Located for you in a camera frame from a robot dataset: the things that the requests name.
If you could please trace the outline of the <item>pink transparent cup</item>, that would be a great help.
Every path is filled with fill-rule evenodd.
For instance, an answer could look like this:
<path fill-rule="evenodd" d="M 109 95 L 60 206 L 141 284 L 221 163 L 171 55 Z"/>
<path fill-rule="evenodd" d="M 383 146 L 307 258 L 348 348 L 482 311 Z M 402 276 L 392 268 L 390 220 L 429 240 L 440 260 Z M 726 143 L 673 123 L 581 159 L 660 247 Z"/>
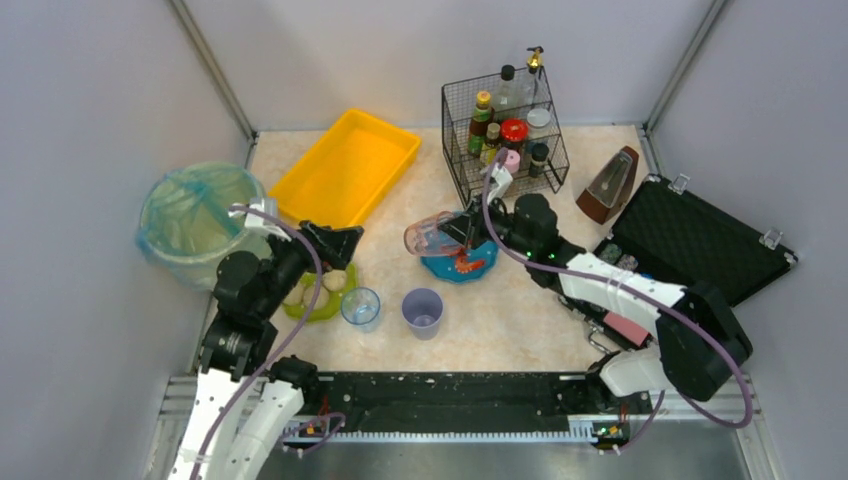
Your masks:
<path fill-rule="evenodd" d="M 439 229 L 456 217 L 455 212 L 442 211 L 408 226 L 403 236 L 406 250 L 418 257 L 456 255 L 463 245 Z"/>

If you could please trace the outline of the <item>blue dotted plate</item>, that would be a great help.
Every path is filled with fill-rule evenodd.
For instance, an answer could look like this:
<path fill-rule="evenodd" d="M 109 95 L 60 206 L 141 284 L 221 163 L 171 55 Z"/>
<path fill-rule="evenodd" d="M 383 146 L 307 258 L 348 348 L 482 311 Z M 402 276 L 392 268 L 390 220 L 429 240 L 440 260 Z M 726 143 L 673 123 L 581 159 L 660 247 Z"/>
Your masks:
<path fill-rule="evenodd" d="M 485 277 L 496 265 L 498 253 L 495 243 L 487 241 L 478 248 L 464 250 L 454 256 L 421 257 L 420 263 L 441 281 L 466 284 Z"/>

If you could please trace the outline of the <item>blue transparent cup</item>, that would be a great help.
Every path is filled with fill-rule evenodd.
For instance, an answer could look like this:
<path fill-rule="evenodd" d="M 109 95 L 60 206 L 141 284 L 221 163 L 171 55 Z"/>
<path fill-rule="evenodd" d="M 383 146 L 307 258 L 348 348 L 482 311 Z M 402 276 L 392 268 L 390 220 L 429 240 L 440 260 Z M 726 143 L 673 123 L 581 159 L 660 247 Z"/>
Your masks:
<path fill-rule="evenodd" d="M 379 323 L 381 300 L 374 290 L 357 287 L 342 297 L 340 312 L 348 324 L 363 332 L 371 332 Z"/>

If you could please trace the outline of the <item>pink lid spice jar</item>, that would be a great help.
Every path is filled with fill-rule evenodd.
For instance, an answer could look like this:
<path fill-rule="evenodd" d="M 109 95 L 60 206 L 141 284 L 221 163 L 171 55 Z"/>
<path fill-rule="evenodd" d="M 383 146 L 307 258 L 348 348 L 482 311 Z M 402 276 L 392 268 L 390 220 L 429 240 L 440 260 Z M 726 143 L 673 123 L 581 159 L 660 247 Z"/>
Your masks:
<path fill-rule="evenodd" d="M 518 151 L 513 149 L 504 149 L 504 156 L 501 162 L 501 166 L 511 175 L 515 175 L 520 168 L 521 155 Z"/>

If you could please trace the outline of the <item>small black lid jar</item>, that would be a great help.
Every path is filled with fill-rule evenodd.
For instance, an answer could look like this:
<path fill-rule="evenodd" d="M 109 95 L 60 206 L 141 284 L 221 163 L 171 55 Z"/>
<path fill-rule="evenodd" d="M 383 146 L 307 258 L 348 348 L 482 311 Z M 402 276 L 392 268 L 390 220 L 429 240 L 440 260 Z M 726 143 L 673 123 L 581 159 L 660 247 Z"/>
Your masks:
<path fill-rule="evenodd" d="M 549 148 L 546 143 L 537 142 L 533 144 L 530 151 L 530 167 L 528 171 L 531 178 L 538 178 L 543 174 L 547 164 L 548 154 Z"/>

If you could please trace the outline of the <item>purple plastic cup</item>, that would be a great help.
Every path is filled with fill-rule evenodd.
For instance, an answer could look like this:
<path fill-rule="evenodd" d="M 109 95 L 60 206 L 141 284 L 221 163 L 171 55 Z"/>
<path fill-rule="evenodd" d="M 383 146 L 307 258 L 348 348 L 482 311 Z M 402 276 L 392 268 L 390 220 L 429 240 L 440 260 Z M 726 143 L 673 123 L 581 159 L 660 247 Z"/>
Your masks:
<path fill-rule="evenodd" d="M 416 288 L 404 297 L 401 313 L 417 339 L 431 340 L 438 334 L 444 314 L 444 303 L 436 291 L 429 288 Z"/>

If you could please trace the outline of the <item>red lid sauce jar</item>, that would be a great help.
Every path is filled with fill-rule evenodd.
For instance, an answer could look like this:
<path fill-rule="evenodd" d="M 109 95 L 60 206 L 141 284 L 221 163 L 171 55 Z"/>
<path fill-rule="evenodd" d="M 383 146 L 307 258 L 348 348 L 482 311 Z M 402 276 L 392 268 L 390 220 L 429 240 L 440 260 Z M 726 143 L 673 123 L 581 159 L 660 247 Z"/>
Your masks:
<path fill-rule="evenodd" d="M 529 127 L 525 120 L 509 118 L 500 123 L 500 144 L 503 148 L 521 153 L 528 134 Z"/>

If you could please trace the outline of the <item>silver lid white can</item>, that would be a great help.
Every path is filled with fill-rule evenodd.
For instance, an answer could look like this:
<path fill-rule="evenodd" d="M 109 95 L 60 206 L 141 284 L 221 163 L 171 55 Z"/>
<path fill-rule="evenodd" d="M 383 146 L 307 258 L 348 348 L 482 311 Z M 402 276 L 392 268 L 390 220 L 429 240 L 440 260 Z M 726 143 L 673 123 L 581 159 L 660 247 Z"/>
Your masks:
<path fill-rule="evenodd" d="M 527 113 L 525 122 L 528 127 L 528 132 L 524 151 L 529 154 L 537 141 L 549 134 L 552 124 L 552 115 L 547 108 L 536 107 Z"/>

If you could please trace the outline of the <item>yellow cap sauce bottle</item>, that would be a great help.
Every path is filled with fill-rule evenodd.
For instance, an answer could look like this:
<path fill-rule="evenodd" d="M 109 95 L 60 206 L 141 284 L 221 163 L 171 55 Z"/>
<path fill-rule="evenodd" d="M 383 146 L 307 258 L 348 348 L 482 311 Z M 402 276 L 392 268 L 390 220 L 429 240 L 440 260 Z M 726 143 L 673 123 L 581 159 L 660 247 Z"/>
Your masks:
<path fill-rule="evenodd" d="M 475 107 L 468 128 L 467 151 L 470 155 L 479 156 L 485 143 L 488 125 L 493 115 L 491 94 L 481 90 L 475 96 Z"/>

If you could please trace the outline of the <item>black cap dark bottle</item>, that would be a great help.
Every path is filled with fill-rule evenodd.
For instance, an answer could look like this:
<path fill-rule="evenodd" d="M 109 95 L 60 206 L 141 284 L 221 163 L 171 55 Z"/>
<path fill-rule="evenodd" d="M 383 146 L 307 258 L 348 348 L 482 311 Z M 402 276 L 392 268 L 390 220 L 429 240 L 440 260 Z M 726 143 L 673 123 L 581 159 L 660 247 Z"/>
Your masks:
<path fill-rule="evenodd" d="M 519 107 L 515 82 L 516 69 L 513 65 L 503 65 L 500 71 L 500 81 L 492 96 L 493 119 L 502 123 L 511 118 Z"/>

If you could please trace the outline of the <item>gold pump clear bottle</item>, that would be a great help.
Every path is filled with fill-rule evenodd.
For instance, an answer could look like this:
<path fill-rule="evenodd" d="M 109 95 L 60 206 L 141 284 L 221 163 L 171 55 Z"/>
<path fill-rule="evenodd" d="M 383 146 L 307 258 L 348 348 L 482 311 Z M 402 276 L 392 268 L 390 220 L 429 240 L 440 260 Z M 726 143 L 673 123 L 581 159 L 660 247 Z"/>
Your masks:
<path fill-rule="evenodd" d="M 526 60 L 525 73 L 520 82 L 520 97 L 524 107 L 534 108 L 544 99 L 541 85 L 541 74 L 543 73 L 543 46 L 529 47 L 530 56 Z"/>

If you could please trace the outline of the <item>small yellow oil bottle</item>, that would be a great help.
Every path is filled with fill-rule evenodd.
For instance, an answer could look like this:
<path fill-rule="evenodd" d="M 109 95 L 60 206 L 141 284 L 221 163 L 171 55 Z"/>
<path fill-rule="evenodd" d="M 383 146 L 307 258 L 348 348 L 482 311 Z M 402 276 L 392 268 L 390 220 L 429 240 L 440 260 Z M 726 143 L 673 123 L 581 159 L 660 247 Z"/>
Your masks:
<path fill-rule="evenodd" d="M 501 124 L 492 122 L 487 126 L 483 146 L 481 147 L 479 160 L 484 167 L 491 165 L 501 149 Z"/>

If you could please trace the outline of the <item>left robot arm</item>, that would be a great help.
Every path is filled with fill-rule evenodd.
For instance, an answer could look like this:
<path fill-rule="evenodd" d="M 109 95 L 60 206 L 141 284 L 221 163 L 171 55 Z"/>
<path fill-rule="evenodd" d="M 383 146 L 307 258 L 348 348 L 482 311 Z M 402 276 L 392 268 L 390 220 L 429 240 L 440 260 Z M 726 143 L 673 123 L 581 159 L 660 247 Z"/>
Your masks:
<path fill-rule="evenodd" d="M 352 261 L 360 226 L 298 229 L 260 222 L 269 256 L 237 250 L 217 267 L 217 312 L 200 355 L 191 414 L 171 479 L 254 479 L 284 429 L 316 390 L 314 364 L 268 361 L 278 335 L 271 318 L 307 272 Z"/>

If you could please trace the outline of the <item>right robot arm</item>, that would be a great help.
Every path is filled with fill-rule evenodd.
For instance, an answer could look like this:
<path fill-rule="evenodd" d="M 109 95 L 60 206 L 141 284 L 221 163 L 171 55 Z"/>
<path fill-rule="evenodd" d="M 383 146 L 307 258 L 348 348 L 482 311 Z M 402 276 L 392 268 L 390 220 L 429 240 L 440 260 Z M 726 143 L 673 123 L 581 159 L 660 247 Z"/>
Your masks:
<path fill-rule="evenodd" d="M 599 259 L 559 233 L 558 217 L 540 194 L 519 197 L 512 211 L 499 199 L 477 198 L 463 212 L 437 214 L 435 227 L 464 247 L 491 241 L 540 287 L 647 331 L 653 346 L 602 363 L 599 377 L 616 396 L 673 388 L 706 402 L 730 379 L 744 381 L 741 366 L 752 345 L 718 288 L 662 282 Z"/>

